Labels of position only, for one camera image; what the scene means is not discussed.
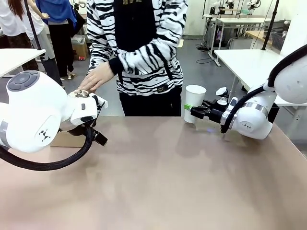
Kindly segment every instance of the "blue jacket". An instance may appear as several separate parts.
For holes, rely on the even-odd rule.
[[[76,14],[69,0],[35,0],[35,2],[42,13],[49,15],[50,18],[48,20],[43,20],[46,24],[48,24],[48,21],[60,23],[70,19],[73,27],[76,26]]]

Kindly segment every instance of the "long brown hair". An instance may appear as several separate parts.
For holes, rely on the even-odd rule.
[[[20,19],[23,19],[24,9],[21,4],[22,0],[8,0],[8,4],[10,7],[10,10],[13,12],[13,14],[20,17]]]

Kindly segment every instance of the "green stripe on cup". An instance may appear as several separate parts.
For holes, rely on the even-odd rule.
[[[193,106],[189,105],[189,104],[185,104],[184,105],[184,109],[189,110],[191,109]]]

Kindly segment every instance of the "person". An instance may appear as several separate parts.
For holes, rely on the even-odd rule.
[[[31,13],[31,18],[38,38],[38,42],[40,43],[41,48],[46,50],[46,53],[41,58],[46,74],[51,77],[56,83],[64,87],[59,76],[58,68],[56,67],[57,64],[55,61],[53,49],[45,31],[45,23],[42,21],[42,19],[48,19],[49,15],[46,13],[41,13],[41,11],[37,8],[34,0],[27,0],[27,3],[29,5],[29,11]],[[24,0],[8,0],[8,4],[13,14],[18,16],[22,20],[23,25],[25,27],[25,32],[31,40],[33,46],[35,48],[38,48],[34,40],[34,35],[28,15],[26,14]]]
[[[8,0],[0,0],[0,28],[7,36],[10,48],[32,48],[22,21],[10,11]],[[24,70],[38,70],[35,59],[26,62],[22,67]]]
[[[79,89],[93,92],[118,74],[126,116],[180,116],[176,51],[187,8],[186,0],[88,0],[91,59]]]
[[[70,79],[75,76],[71,34],[77,23],[72,5],[69,0],[36,0],[35,2],[41,12],[49,15],[49,18],[43,21],[49,27],[59,75],[61,78]]]

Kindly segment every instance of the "gray pants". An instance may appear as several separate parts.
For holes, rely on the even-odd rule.
[[[46,50],[46,53],[44,53],[41,57],[46,74],[59,85],[63,85],[59,76],[59,70],[57,67],[55,55],[47,37],[46,31],[43,30],[40,34],[37,35],[37,38],[41,48]],[[31,40],[31,43],[35,48],[37,48],[35,40]]]

